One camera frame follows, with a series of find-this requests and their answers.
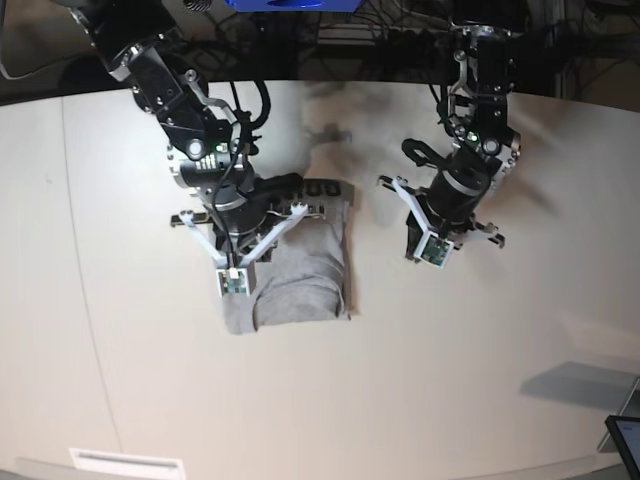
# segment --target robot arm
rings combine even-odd
[[[406,254],[410,260],[442,268],[453,250],[472,239],[504,247],[498,228],[479,223],[474,214],[520,156],[520,135],[507,124],[507,94],[513,88],[515,66],[509,53],[517,35],[509,28],[518,24],[509,12],[497,14],[500,3],[492,2],[491,18],[484,19],[475,3],[455,2],[441,54],[445,71],[449,64],[457,66],[457,80],[450,87],[443,83],[441,98],[432,90],[441,122],[453,139],[453,152],[443,158],[424,142],[407,139],[402,144],[416,166],[437,170],[431,186],[413,190],[404,179],[380,177],[380,183],[411,208]]]
[[[279,201],[302,189],[297,174],[263,180],[249,161],[257,153],[253,131],[266,122],[271,103],[256,81],[263,108],[255,120],[239,106],[209,98],[204,77],[177,52],[180,32],[161,0],[56,0],[90,35],[107,71],[132,85],[138,106],[153,114],[169,139],[170,170],[202,201],[205,213],[182,212],[184,225],[213,258],[221,295],[250,294],[254,262],[266,261],[277,239],[309,212]],[[279,206],[274,207],[274,197]],[[277,215],[271,212],[278,210]],[[213,242],[197,224],[211,225]]]

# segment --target table surface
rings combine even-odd
[[[428,183],[407,137],[450,148],[427,87],[269,88],[256,169],[358,189],[351,322],[226,332],[210,260],[169,228],[197,203],[129,92],[0,109],[0,468],[68,465],[68,447],[181,458],[190,480],[550,479],[617,462],[595,453],[640,367],[640,116],[514,95],[523,156],[479,210],[507,247],[469,244],[441,271],[404,260],[407,208],[375,185]]]

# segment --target metal bracket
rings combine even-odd
[[[458,77],[458,81],[454,83],[449,90],[449,117],[452,117],[456,114],[456,92],[462,90],[468,96],[473,95],[467,84],[469,79],[469,64],[467,61],[467,54],[464,52],[464,50],[456,50],[453,54],[453,58],[460,64],[460,75]]]
[[[413,258],[415,260],[426,261],[438,268],[444,268],[451,252],[455,248],[454,242],[440,238],[435,228],[429,223],[424,210],[420,206],[420,203],[418,203],[418,199],[405,190],[405,187],[407,187],[406,180],[399,177],[394,178],[391,181],[391,186],[400,198],[409,205],[411,213],[422,230],[422,238],[413,252]]]
[[[251,252],[239,260],[238,265],[230,266],[227,255],[220,252],[209,242],[207,237],[194,223],[195,214],[192,211],[180,212],[180,221],[189,228],[196,240],[206,250],[216,265],[216,279],[218,281],[218,293],[220,296],[244,293],[251,295],[255,288],[255,262],[262,257],[269,248],[286,232],[295,227],[309,214],[308,205],[292,205],[291,215],[278,223],[256,245]]]
[[[489,240],[491,243],[495,243],[498,248],[503,249],[506,245],[506,239],[500,234],[500,229],[493,223],[483,225],[472,220],[475,226],[475,230],[469,230],[464,235],[461,235],[459,239],[454,239],[456,247],[458,249],[469,242],[475,242],[477,240]]]
[[[193,69],[187,70],[187,72],[182,76],[182,78],[187,82],[187,85],[189,85],[189,88],[191,88],[191,90],[196,95],[200,103],[206,106],[209,109],[209,111],[214,115],[214,117],[215,117],[215,111],[213,110],[213,107],[220,109],[222,113],[224,113],[224,116],[227,118],[227,120],[231,124],[231,129],[232,129],[230,147],[233,146],[233,150],[235,151],[235,149],[237,149],[238,145],[240,144],[240,136],[242,134],[242,125],[240,123],[240,120],[238,120],[238,117],[236,117],[235,113],[233,113],[231,106],[221,98],[207,97],[202,91],[202,89],[200,88],[200,85],[198,84],[198,73],[195,70]]]

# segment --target screen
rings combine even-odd
[[[640,423],[625,420],[618,420],[616,423],[636,466],[640,465]]]

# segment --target blue object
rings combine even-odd
[[[225,0],[237,12],[353,12],[361,0]]]

